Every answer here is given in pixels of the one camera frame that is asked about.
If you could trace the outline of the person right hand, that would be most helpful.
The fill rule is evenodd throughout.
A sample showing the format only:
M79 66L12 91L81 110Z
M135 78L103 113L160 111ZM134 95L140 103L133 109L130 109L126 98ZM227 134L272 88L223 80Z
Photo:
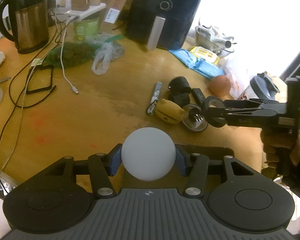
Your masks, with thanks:
M261 141L268 165L284 177L296 176L300 171L300 130L263 129Z

